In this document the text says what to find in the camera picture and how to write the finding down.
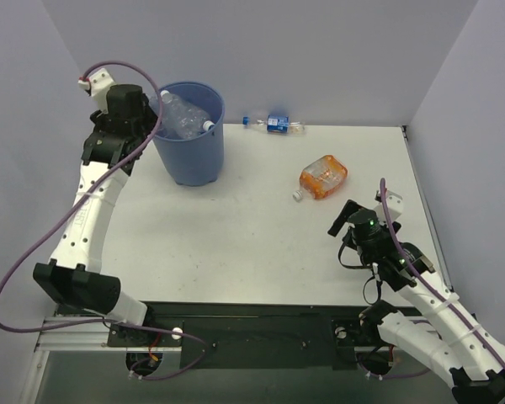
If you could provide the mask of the long clear plastic bottle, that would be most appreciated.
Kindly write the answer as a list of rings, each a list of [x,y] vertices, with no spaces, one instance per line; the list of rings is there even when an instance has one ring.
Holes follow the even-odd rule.
[[[168,90],[160,92],[163,104],[162,128],[183,140],[190,140],[215,126],[209,114]]]

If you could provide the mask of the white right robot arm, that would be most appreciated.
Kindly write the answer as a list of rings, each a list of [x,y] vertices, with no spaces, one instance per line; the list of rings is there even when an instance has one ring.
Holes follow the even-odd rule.
[[[345,229],[342,248],[354,250],[369,269],[423,316],[430,331],[385,300],[359,316],[360,337],[369,344],[393,345],[440,377],[458,403],[505,402],[505,345],[498,342],[460,303],[423,252],[398,242],[395,212],[381,204],[370,210],[348,200],[328,230]]]

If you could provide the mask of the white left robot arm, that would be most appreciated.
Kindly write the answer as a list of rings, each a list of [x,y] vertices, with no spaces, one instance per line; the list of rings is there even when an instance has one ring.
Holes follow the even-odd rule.
[[[126,336],[145,347],[157,334],[146,304],[127,295],[118,278],[103,275],[102,252],[117,199],[134,167],[127,156],[153,129],[157,117],[135,84],[114,84],[107,109],[94,112],[84,141],[77,188],[78,210],[67,220],[48,263],[38,263],[35,282],[57,304],[129,323]]]

